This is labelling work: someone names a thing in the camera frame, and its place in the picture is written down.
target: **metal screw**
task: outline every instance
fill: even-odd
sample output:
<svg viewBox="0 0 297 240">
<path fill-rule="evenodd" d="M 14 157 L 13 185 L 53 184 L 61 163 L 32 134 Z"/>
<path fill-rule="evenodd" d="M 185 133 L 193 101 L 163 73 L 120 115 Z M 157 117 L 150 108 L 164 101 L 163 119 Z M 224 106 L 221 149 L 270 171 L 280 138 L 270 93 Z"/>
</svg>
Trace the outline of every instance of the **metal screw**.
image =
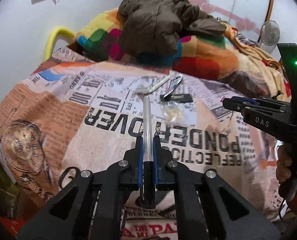
<svg viewBox="0 0 297 240">
<path fill-rule="evenodd" d="M 88 178 L 88 177 L 90 177 L 90 171 L 89 171 L 89 170 L 84 170 L 84 171 L 82 171 L 82 172 L 81 172 L 81 176 L 82 176 L 83 178 Z"/>
<path fill-rule="evenodd" d="M 216 173 L 214 171 L 207 171 L 206 176 L 213 179 L 216 176 Z"/>
<path fill-rule="evenodd" d="M 174 167 L 177 166 L 177 161 L 169 161 L 169 162 L 167 163 L 167 165 L 169 165 L 170 167 L 174 168 Z"/>
<path fill-rule="evenodd" d="M 128 165 L 128 161 L 127 160 L 120 160 L 118 162 L 118 164 L 121 166 L 121 167 L 126 167 Z"/>
</svg>

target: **clock face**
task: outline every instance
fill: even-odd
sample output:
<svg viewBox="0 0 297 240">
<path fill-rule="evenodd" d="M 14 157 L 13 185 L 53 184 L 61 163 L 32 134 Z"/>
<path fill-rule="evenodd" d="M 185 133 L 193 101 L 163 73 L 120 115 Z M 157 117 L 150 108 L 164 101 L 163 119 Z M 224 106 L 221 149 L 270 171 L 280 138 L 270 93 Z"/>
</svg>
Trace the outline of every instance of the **clock face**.
<svg viewBox="0 0 297 240">
<path fill-rule="evenodd" d="M 13 122 L 2 135 L 2 149 L 8 163 L 16 170 L 38 174 L 42 170 L 44 152 L 40 144 L 41 132 L 32 123 Z"/>
</svg>

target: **colorful blanket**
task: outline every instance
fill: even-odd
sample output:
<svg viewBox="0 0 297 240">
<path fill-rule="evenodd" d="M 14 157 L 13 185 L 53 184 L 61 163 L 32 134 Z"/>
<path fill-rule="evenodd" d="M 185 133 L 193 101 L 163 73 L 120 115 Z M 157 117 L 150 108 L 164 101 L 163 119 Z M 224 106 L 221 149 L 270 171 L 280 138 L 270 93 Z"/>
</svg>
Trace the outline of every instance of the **colorful blanket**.
<svg viewBox="0 0 297 240">
<path fill-rule="evenodd" d="M 95 61 L 167 67 L 198 78 L 229 83 L 249 97 L 272 97 L 280 90 L 282 95 L 278 99 L 287 98 L 281 72 L 241 53 L 224 36 L 185 36 L 179 39 L 175 55 L 142 53 L 133 57 L 117 44 L 122 28 L 123 19 L 114 9 L 95 17 L 76 34 L 75 40 L 84 48 L 84 55 Z"/>
</svg>

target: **white wall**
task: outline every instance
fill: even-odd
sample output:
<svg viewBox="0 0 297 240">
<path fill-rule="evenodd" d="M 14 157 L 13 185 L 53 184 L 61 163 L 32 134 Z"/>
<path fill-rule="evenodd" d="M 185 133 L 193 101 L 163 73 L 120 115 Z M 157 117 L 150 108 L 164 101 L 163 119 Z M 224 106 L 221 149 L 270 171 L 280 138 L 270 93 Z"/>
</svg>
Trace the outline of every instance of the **white wall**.
<svg viewBox="0 0 297 240">
<path fill-rule="evenodd" d="M 53 28 L 79 31 L 96 15 L 117 8 L 122 0 L 1 0 L 0 102 L 43 61 Z M 66 46 L 58 41 L 55 49 Z"/>
<path fill-rule="evenodd" d="M 280 43 L 297 43 L 297 4 L 294 0 L 274 0 L 270 19 L 280 27 Z M 278 48 L 271 55 L 277 61 L 281 58 Z"/>
</svg>

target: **human hand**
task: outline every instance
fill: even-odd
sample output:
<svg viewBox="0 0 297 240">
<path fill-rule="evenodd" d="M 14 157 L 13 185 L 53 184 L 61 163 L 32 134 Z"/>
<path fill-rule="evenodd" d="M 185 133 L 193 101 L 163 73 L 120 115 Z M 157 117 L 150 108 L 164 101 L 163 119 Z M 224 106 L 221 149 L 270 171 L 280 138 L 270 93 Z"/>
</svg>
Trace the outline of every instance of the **human hand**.
<svg viewBox="0 0 297 240">
<path fill-rule="evenodd" d="M 278 149 L 278 162 L 277 162 L 277 169 L 276 169 L 276 178 L 277 180 L 282 183 L 291 177 L 291 171 L 289 170 L 289 166 L 292 164 L 291 157 L 287 154 L 290 152 L 291 145 L 290 144 L 283 144 Z"/>
</svg>

